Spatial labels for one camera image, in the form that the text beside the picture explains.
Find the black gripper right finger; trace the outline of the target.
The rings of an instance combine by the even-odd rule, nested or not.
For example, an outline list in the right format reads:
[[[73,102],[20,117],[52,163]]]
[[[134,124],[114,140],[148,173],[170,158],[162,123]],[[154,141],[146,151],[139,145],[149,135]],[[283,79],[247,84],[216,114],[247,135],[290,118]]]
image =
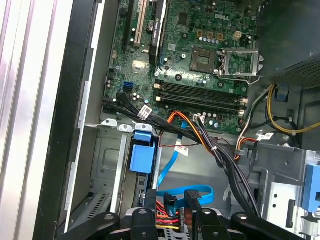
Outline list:
[[[247,212],[226,219],[202,208],[197,190],[185,190],[185,221],[192,240],[301,240],[302,238]]]

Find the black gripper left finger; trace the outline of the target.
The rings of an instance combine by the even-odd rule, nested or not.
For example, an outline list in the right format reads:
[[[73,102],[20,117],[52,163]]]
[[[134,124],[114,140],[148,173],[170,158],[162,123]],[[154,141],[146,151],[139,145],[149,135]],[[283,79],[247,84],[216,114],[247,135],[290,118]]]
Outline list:
[[[143,207],[120,218],[111,212],[100,213],[58,237],[59,240],[157,240],[156,190],[149,189]]]

